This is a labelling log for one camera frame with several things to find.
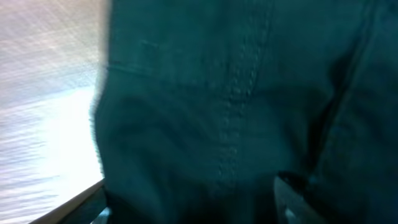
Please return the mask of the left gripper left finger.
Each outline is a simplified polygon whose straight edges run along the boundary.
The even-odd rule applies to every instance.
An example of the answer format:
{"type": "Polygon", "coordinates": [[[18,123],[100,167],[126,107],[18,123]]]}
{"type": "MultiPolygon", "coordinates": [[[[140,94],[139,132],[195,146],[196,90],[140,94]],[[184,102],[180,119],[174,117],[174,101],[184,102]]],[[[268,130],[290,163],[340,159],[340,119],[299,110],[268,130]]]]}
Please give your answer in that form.
{"type": "Polygon", "coordinates": [[[29,224],[107,224],[110,214],[101,180],[29,224]]]}

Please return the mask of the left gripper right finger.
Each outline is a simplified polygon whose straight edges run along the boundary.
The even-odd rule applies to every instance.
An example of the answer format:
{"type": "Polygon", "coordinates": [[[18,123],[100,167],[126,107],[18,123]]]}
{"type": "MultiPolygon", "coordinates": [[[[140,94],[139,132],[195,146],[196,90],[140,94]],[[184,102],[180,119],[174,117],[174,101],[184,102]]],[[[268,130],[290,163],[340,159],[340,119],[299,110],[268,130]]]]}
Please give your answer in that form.
{"type": "Polygon", "coordinates": [[[325,206],[308,189],[308,181],[293,172],[280,171],[274,179],[278,223],[327,224],[325,206]]]}

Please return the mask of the black shorts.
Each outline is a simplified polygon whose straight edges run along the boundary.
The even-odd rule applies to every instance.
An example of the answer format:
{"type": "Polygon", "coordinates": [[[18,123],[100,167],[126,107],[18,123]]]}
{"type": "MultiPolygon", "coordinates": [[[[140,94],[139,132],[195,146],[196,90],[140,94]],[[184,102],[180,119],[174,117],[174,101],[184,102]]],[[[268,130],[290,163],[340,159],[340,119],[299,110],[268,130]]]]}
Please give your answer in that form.
{"type": "Polygon", "coordinates": [[[397,2],[115,0],[95,112],[111,223],[397,222],[397,2]]]}

